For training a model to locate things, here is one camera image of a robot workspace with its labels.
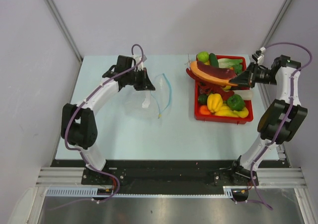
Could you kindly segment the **papaya slice toy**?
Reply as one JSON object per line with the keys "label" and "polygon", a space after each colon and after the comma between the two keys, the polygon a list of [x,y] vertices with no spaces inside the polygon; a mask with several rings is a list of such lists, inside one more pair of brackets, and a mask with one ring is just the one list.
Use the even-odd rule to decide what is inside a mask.
{"label": "papaya slice toy", "polygon": [[221,86],[237,86],[237,84],[230,82],[231,79],[237,76],[234,70],[216,68],[210,65],[205,65],[200,61],[191,62],[190,70],[196,77],[206,82]]}

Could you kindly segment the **clear blue zip bag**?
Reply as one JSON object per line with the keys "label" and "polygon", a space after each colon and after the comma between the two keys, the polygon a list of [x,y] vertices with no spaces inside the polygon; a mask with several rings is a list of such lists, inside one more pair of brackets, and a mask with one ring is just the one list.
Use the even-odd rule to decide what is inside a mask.
{"label": "clear blue zip bag", "polygon": [[172,87],[164,73],[154,77],[154,86],[154,91],[129,92],[125,114],[136,119],[159,119],[172,103]]}

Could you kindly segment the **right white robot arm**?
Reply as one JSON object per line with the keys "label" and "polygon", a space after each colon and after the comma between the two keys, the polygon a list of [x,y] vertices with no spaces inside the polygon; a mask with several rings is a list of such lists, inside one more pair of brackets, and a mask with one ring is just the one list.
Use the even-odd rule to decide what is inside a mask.
{"label": "right white robot arm", "polygon": [[233,84],[250,88],[256,83],[277,86],[277,98],[269,105],[258,123],[257,139],[248,151],[232,164],[229,179],[234,185],[252,182],[265,155],[282,143],[290,141],[306,118],[308,110],[301,106],[298,96],[300,71],[301,63],[281,55],[269,69],[258,63],[250,63],[243,73],[230,80]]}

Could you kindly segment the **dark green cucumber toy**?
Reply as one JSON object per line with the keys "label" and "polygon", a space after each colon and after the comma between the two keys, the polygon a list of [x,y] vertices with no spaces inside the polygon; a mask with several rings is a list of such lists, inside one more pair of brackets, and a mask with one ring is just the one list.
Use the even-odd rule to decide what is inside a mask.
{"label": "dark green cucumber toy", "polygon": [[215,68],[219,67],[219,62],[218,62],[217,56],[214,53],[209,54],[209,62],[210,62],[210,65],[213,67],[215,67]]}

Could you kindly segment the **light green apple toy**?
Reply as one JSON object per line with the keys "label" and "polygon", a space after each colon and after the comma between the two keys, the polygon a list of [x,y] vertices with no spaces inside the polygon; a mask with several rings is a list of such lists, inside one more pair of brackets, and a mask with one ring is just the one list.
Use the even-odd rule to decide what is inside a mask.
{"label": "light green apple toy", "polygon": [[199,52],[196,58],[198,61],[205,63],[209,61],[209,53],[206,51]]}

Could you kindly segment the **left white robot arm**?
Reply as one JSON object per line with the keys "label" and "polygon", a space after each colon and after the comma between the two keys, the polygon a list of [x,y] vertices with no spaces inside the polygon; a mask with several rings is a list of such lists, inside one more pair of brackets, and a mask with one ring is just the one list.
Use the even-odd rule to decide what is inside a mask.
{"label": "left white robot arm", "polygon": [[144,67],[144,56],[119,55],[117,63],[102,75],[100,84],[87,98],[78,104],[67,103],[62,110],[61,137],[65,146],[68,150],[79,151],[86,166],[94,170],[92,177],[99,184],[109,180],[110,172],[104,168],[106,159],[96,144],[95,117],[106,102],[126,86],[136,91],[156,89]]}

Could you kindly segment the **yellow bell pepper toy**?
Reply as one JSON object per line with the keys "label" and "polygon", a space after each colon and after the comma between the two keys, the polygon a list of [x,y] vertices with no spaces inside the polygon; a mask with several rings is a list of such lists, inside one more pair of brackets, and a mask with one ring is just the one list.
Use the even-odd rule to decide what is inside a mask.
{"label": "yellow bell pepper toy", "polygon": [[220,94],[210,94],[207,98],[207,107],[211,113],[216,113],[223,105],[223,99]]}

